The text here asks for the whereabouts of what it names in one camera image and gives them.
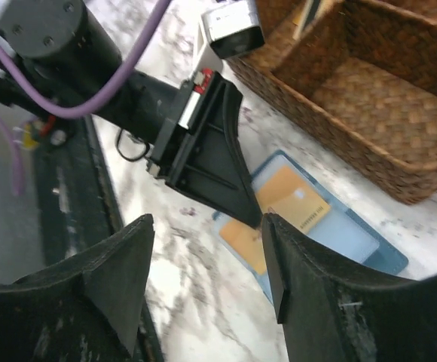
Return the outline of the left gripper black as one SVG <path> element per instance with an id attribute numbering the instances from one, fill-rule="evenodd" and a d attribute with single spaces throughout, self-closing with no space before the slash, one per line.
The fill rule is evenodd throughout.
<path id="1" fill-rule="evenodd" d="M 238 141 L 243 95 L 221 74 L 185 81 L 147 171 L 182 195 L 256 228 L 262 213 Z"/>

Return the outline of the blue leather card holder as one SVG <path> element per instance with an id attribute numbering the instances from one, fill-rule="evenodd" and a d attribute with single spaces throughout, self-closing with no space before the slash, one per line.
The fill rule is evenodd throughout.
<path id="1" fill-rule="evenodd" d="M 348 259 L 387 274 L 397 275 L 406 268 L 408 258 L 402 252 L 281 150 L 268 157 L 253 173 L 252 186 L 256 196 L 257 191 L 284 165 L 290 166 L 305 179 L 331 206 L 331 210 L 305 234 L 306 236 Z M 219 235 L 223 225 L 232 218 L 224 213 L 215 212 L 213 219 L 214 231 L 220 241 L 252 273 L 267 299 L 272 300 L 267 270 L 262 275 L 256 273 Z"/>

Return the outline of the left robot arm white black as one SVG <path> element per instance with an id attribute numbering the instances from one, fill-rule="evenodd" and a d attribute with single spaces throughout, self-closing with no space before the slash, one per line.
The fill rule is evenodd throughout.
<path id="1" fill-rule="evenodd" d="M 179 87 L 136 70 L 168 2 L 127 58 L 83 1 L 0 1 L 0 103 L 60 118 L 98 115 L 145 144 L 148 172 L 251 226 L 261 208 L 238 142 L 242 94 L 217 66 Z"/>

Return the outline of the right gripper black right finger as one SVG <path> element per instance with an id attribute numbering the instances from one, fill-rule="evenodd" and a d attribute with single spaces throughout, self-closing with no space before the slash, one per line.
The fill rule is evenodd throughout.
<path id="1" fill-rule="evenodd" d="M 437 361 L 437 275 L 368 268 L 272 213 L 262 240 L 291 361 Z"/>

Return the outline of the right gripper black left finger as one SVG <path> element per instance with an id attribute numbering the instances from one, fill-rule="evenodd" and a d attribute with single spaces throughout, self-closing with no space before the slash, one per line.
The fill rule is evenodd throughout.
<path id="1" fill-rule="evenodd" d="M 98 244 L 0 284 L 0 361 L 131 361 L 154 243 L 145 214 Z"/>

